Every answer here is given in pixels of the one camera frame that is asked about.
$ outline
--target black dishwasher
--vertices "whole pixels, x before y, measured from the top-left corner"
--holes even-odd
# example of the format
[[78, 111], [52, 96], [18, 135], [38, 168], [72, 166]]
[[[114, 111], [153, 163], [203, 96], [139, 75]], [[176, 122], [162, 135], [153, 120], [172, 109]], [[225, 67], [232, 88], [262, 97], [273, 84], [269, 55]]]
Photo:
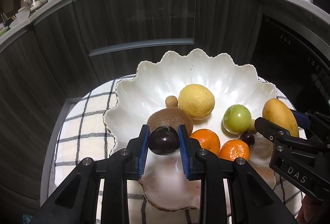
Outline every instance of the black dishwasher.
[[264, 16], [251, 64], [297, 111], [330, 115], [330, 61], [298, 33]]

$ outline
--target checkered tablecloth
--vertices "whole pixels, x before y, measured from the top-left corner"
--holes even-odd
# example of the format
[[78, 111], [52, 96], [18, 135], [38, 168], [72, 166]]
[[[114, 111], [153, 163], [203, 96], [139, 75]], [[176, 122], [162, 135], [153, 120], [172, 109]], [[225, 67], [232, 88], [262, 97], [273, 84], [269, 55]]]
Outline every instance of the checkered tablecloth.
[[[121, 77], [99, 86], [83, 97], [67, 115], [58, 135], [54, 155], [56, 186], [59, 186], [83, 158], [91, 157], [95, 161], [108, 158], [114, 146], [114, 140], [105, 129], [102, 115], [107, 109], [116, 105], [116, 83], [120, 80], [130, 80], [134, 76]], [[279, 90], [278, 99], [293, 109], [292, 104]], [[306, 138], [303, 130], [300, 130], [299, 133], [301, 137]], [[304, 194], [277, 174], [276, 180], [274, 192], [296, 216]], [[102, 180], [96, 223], [100, 223], [101, 218], [103, 183]], [[131, 224], [191, 224], [198, 222], [199, 212], [197, 210], [164, 212], [155, 209], [147, 203], [142, 187], [136, 181], [128, 181], [127, 191]]]

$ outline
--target brown kiwi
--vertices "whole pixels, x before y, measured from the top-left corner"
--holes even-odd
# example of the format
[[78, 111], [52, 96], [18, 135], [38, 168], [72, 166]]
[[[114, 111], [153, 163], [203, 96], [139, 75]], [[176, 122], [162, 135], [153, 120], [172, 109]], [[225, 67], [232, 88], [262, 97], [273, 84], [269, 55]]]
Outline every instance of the brown kiwi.
[[178, 126], [180, 124], [184, 124], [186, 126], [188, 135], [190, 136], [192, 133], [193, 122], [191, 117], [186, 114], [182, 109], [179, 108], [166, 108], [161, 109], [151, 115], [147, 122], [150, 127], [150, 132], [155, 130], [158, 126], [171, 126], [176, 131], [178, 130]]

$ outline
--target orange fruit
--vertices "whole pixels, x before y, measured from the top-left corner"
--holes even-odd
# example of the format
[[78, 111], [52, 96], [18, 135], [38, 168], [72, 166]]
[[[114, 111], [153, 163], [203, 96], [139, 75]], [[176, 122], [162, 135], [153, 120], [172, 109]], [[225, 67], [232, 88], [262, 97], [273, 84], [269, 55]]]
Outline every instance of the orange fruit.
[[248, 160], [250, 157], [250, 148], [240, 139], [228, 140], [221, 147], [218, 157], [229, 161], [234, 161], [238, 157]]
[[209, 129], [199, 129], [193, 132], [190, 137], [197, 139], [202, 148], [208, 149], [218, 155], [220, 151], [220, 140], [213, 131]]

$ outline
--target green apple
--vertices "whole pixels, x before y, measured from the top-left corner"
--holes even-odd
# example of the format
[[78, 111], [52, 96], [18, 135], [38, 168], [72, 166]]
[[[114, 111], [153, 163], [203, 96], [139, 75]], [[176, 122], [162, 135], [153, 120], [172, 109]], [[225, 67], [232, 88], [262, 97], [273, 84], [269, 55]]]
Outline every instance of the green apple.
[[243, 105], [230, 106], [222, 119], [223, 127], [230, 133], [240, 135], [251, 125], [251, 113]]

